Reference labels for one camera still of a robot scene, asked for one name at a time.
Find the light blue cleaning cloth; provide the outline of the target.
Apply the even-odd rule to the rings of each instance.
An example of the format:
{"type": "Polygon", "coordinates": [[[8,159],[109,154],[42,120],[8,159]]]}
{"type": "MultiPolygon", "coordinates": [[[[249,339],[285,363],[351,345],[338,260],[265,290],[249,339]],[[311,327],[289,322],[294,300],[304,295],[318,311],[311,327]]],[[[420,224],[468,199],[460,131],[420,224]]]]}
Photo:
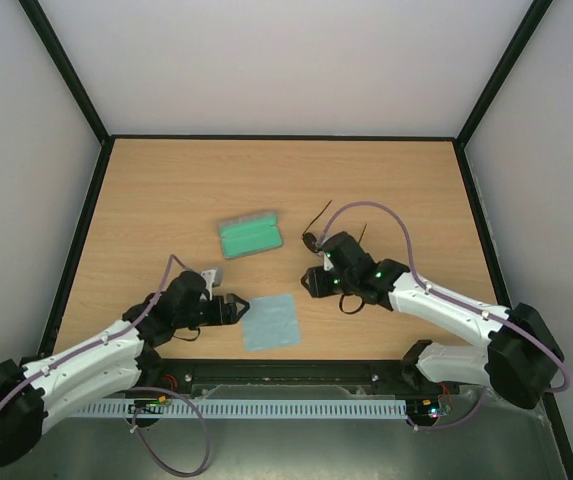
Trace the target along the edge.
{"type": "Polygon", "coordinates": [[[244,347],[249,352],[298,345],[302,340],[292,294],[252,299],[241,324],[244,347]]]}

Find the grey glasses case green lining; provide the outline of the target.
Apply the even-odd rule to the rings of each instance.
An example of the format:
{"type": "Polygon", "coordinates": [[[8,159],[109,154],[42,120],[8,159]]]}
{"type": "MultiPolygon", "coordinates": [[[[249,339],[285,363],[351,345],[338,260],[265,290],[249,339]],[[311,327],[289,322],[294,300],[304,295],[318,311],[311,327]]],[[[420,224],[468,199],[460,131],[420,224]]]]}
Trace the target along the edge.
{"type": "Polygon", "coordinates": [[[283,246],[276,211],[260,211],[217,223],[223,256],[227,260],[263,253],[283,246]]]}

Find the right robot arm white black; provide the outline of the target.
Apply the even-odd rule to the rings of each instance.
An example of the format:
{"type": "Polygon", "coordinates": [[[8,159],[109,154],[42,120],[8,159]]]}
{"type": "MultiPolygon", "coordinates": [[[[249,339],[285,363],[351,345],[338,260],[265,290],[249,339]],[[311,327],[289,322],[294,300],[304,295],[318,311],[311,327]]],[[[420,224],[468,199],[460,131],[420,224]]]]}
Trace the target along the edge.
{"type": "Polygon", "coordinates": [[[465,340],[459,347],[416,342],[402,367],[409,389],[421,392],[440,382],[479,385],[531,410],[559,371],[563,353],[534,307],[476,302],[436,287],[405,264],[375,261],[346,232],[325,241],[307,232],[302,241],[322,259],[301,278],[311,297],[354,296],[361,307],[377,305],[415,316],[465,340]]]}

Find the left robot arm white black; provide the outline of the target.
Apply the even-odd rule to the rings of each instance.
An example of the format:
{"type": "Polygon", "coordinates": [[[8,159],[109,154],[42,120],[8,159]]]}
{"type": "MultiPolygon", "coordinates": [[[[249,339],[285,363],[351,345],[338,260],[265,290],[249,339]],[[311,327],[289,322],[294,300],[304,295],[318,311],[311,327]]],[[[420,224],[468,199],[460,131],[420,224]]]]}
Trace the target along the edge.
{"type": "Polygon", "coordinates": [[[179,330],[237,324],[250,304],[216,295],[217,273],[184,271],[100,333],[58,354],[0,363],[0,467],[30,452],[55,425],[119,391],[154,385],[157,347],[179,330]]]}

